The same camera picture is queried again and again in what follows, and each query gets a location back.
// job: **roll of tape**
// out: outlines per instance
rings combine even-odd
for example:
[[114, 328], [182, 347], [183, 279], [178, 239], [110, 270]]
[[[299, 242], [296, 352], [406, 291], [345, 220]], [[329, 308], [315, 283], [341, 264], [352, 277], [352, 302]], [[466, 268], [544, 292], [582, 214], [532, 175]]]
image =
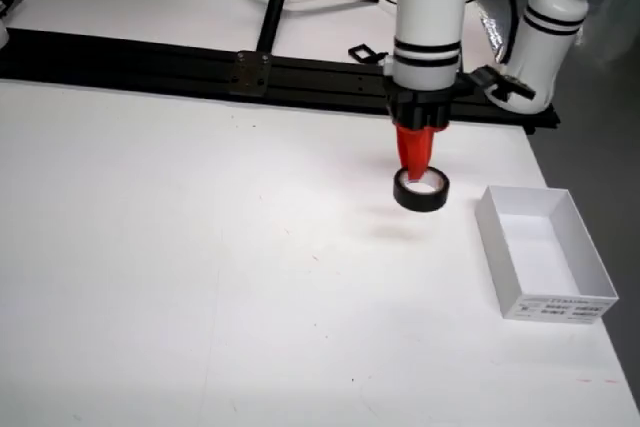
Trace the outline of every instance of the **roll of tape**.
[[434, 212], [447, 203], [449, 178], [429, 167], [418, 181], [409, 181], [407, 169], [400, 169], [393, 179], [393, 197], [402, 207], [414, 212]]

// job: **white tabletop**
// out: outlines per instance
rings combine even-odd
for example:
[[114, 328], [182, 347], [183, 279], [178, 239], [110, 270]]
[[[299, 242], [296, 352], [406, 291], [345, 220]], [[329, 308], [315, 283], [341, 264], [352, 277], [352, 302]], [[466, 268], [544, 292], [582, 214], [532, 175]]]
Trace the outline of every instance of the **white tabletop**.
[[[388, 7], [293, 2], [276, 54], [390, 48]], [[263, 7], [27, 0], [12, 25], [250, 49]], [[413, 214], [383, 118], [0, 83], [0, 425], [639, 425], [602, 323], [500, 316], [473, 209], [545, 185], [522, 131], [455, 124], [433, 163], [449, 203]]]

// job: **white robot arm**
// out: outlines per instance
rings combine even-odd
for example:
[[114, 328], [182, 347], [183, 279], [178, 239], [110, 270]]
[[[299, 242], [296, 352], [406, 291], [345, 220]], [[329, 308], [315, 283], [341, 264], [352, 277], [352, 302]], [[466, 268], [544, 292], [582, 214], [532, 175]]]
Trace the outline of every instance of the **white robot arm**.
[[[385, 62], [385, 77], [399, 156], [410, 181], [428, 168], [434, 133], [447, 127], [459, 90], [465, 1], [398, 0], [395, 48]], [[489, 77], [479, 82], [489, 99], [520, 114], [545, 110], [588, 10], [587, 0], [529, 0], [508, 62], [474, 76]]]
[[[529, 0], [508, 64], [501, 73], [535, 91], [489, 98], [500, 107], [535, 114], [551, 103], [556, 75], [587, 16], [586, 0]], [[392, 76], [405, 88], [430, 91], [456, 79], [465, 0], [398, 0]]]

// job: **cardboard box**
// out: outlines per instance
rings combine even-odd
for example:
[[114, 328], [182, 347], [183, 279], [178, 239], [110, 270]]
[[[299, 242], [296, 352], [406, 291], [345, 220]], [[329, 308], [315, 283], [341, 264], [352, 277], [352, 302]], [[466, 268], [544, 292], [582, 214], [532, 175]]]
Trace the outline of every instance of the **cardboard box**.
[[476, 218], [506, 319], [591, 324], [618, 300], [568, 191], [492, 186]]

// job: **black electrical tape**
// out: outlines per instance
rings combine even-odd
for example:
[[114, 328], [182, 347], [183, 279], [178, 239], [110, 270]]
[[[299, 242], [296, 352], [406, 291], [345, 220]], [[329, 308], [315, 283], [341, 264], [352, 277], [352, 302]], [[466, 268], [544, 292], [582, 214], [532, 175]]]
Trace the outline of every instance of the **black electrical tape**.
[[[449, 178], [440, 170], [429, 167], [422, 179], [409, 182], [407, 169], [400, 169], [393, 179], [393, 197], [402, 207], [414, 212], [434, 212], [447, 203], [449, 197]], [[410, 184], [426, 183], [435, 190], [430, 193], [415, 192]]]

